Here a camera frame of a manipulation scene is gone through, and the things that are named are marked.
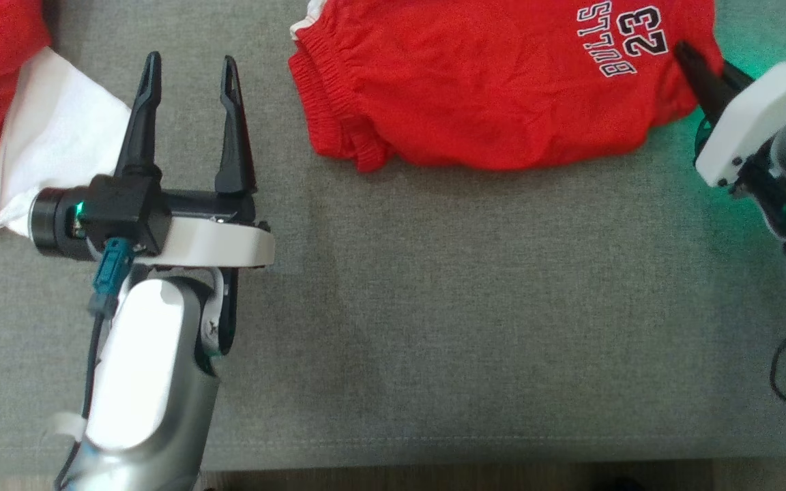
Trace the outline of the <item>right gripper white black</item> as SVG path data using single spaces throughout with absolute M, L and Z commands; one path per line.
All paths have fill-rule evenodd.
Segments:
M 786 251 L 786 62 L 755 80 L 729 60 L 715 71 L 685 41 L 674 55 L 711 128 L 696 171 L 708 186 L 750 196 Z

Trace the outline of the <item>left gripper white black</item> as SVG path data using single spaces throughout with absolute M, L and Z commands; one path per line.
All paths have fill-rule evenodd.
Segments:
M 156 114 L 162 96 L 162 58 L 149 53 L 123 136 L 115 176 L 161 177 L 155 163 Z M 257 190 L 252 147 L 244 114 L 236 60 L 222 64 L 220 102 L 224 134 L 214 192 L 168 190 L 164 196 L 172 222 L 161 254 L 135 254 L 135 263 L 165 269 L 212 271 L 210 293 L 200 324 L 200 339 L 210 357 L 226 355 L 237 326 L 238 270 L 274 263 L 275 240 L 264 221 L 256 222 L 250 194 Z M 85 235 L 84 186 L 41 190 L 30 208 L 30 237 L 38 252 L 76 261 L 98 262 L 103 249 Z

